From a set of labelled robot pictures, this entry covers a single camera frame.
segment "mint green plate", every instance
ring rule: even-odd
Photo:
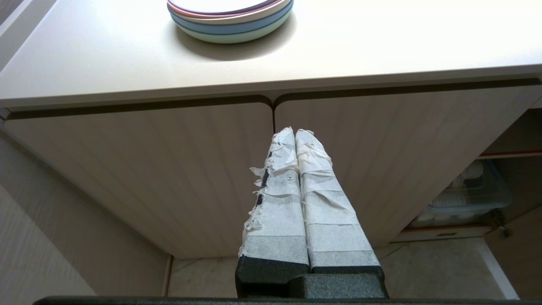
[[[271,23],[268,26],[265,26],[263,28],[259,28],[253,31],[248,31],[248,32],[238,33],[238,34],[228,34],[228,35],[205,34],[205,33],[200,33],[193,30],[189,30],[178,23],[175,23],[175,24],[183,32],[199,40],[213,42],[213,43],[239,43],[239,42],[245,42],[245,41],[258,39],[260,37],[263,37],[273,32],[274,30],[279,28],[284,23],[284,21],[286,21],[286,19],[288,19],[291,12],[292,10],[290,9],[290,11],[288,11],[284,16],[282,16],[280,19]]]

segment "paper tape wrapping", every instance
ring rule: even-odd
[[[275,134],[266,166],[251,170],[260,177],[256,195],[262,200],[249,212],[239,256],[308,265],[293,130]]]
[[[380,265],[324,146],[303,129],[295,140],[311,267]]]

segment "plastic storage container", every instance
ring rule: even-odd
[[[410,227],[463,225],[495,208],[512,203],[512,195],[491,161],[482,161],[483,174],[464,180],[463,187],[445,189]]]

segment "wood grain cabinet door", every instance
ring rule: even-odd
[[[20,115],[5,127],[166,252],[237,255],[256,200],[249,167],[263,166],[273,135],[271,107],[111,109]]]
[[[275,125],[315,132],[369,240],[378,246],[536,102],[542,95],[538,84],[289,94],[276,103]]]

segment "plate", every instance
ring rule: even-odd
[[[244,32],[257,30],[259,28],[268,26],[276,22],[277,20],[279,20],[282,16],[284,16],[284,14],[286,14],[292,8],[293,4],[294,2],[290,1],[290,3],[285,8],[262,19],[245,22],[245,23],[225,24],[225,25],[194,23],[194,22],[186,21],[180,18],[179,16],[175,15],[171,11],[170,13],[171,13],[171,17],[176,23],[184,26],[187,29],[200,32],[200,33],[206,33],[206,34],[226,35],[226,34],[244,33]]]
[[[203,24],[235,24],[235,23],[243,23],[243,22],[250,22],[258,19],[265,18],[269,15],[272,15],[281,9],[283,9],[285,6],[287,6],[290,3],[291,0],[277,0],[266,7],[244,12],[241,14],[235,14],[235,15],[224,15],[224,16],[211,16],[212,18],[209,18],[210,15],[196,15],[192,14],[183,10],[180,10],[173,5],[171,5],[168,2],[168,6],[171,10],[175,12],[175,14],[182,19],[185,19],[190,22],[195,23],[203,23]]]
[[[275,0],[169,0],[174,6],[197,14],[227,15],[266,6]]]
[[[272,24],[270,24],[270,25],[268,25],[266,27],[263,27],[263,28],[260,28],[260,29],[257,29],[257,30],[253,30],[253,31],[250,31],[250,32],[239,33],[239,34],[230,34],[230,35],[205,34],[205,33],[200,33],[200,32],[196,32],[196,31],[187,29],[187,28],[185,28],[184,26],[182,26],[182,25],[180,25],[178,23],[175,23],[175,24],[182,31],[184,31],[188,35],[190,35],[190,36],[192,36],[192,37],[194,37],[196,39],[199,39],[199,40],[203,40],[203,41],[207,41],[207,42],[213,42],[213,43],[239,43],[239,42],[245,42],[245,41],[258,39],[260,37],[263,37],[263,36],[273,32],[274,30],[279,28],[284,23],[284,21],[286,21],[286,19],[288,19],[291,12],[292,12],[292,10],[290,9],[279,20],[277,20],[275,23],[272,23]]]

